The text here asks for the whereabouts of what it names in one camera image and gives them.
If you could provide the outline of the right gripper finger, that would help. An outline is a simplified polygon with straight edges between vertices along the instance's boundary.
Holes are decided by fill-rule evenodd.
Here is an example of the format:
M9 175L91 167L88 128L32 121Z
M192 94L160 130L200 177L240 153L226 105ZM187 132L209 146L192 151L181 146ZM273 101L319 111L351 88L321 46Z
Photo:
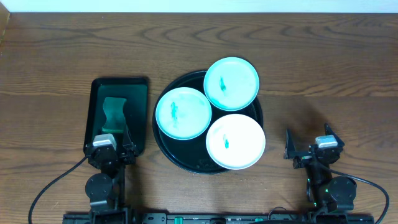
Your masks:
M338 145L343 145L344 144L344 142L338 137L338 135L335 134L335 132L330 128L328 123L324 124L324 128L325 128L325 134L326 135L332 135L335 138L335 140L336 140Z
M292 134L289 129L286 130L286 143L284 150L284 159L293 159L297 155L297 151L294 146Z

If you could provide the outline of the light green plate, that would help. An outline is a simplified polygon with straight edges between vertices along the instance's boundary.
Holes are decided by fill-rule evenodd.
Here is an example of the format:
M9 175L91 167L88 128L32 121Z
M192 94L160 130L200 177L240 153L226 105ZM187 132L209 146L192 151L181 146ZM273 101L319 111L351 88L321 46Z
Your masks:
M176 140L190 140L205 132L210 125L212 109L200 91L179 87L164 94L156 108L159 129Z
M209 102L224 111L247 107L257 96L259 86L259 75L254 66L239 57L216 61L206 71L203 81Z

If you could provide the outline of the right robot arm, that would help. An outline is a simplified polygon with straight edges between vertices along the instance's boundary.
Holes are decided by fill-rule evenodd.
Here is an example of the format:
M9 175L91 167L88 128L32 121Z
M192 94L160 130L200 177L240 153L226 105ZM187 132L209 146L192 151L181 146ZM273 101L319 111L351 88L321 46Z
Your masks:
M349 177L333 177L330 165L339 158L344 142L324 124L325 134L315 138L306 151L295 148L290 130L286 130L284 159L293 161L293 168L306 170L307 197L315 209L307 213L310 223L348 223L347 212L354 209L356 182Z

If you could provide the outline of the light green plate back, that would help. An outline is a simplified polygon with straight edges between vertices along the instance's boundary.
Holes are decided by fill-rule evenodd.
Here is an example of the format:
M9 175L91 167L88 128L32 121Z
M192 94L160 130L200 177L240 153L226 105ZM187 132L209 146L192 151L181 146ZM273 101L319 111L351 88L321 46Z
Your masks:
M254 66L239 57L216 61L206 71L203 81L209 102L224 111L247 107L257 96L259 86L259 75Z

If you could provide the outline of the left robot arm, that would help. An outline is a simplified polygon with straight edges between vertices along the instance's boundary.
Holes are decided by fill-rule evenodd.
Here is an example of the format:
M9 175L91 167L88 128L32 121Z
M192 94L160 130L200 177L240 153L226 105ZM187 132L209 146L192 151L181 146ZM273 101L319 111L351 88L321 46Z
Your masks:
M136 151L127 126L118 134L97 135L85 146L89 164L100 170L85 185L91 223L135 222L132 208L125 203L125 171L136 162Z

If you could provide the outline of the white plate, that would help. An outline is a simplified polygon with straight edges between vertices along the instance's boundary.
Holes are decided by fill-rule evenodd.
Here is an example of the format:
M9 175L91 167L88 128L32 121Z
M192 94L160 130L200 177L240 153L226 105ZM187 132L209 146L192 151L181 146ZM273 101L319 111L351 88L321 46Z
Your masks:
M210 157L229 170L254 165L266 147L264 130L254 119L243 114L229 114L217 119L206 135Z

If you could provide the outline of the green sponge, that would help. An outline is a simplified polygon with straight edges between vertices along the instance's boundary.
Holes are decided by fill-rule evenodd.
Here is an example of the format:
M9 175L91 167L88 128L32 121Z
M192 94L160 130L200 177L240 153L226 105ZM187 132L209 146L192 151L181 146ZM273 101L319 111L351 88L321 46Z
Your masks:
M120 134L124 132L126 119L124 115L125 98L106 97L103 103L103 111L106 117L105 124L101 128L106 134Z

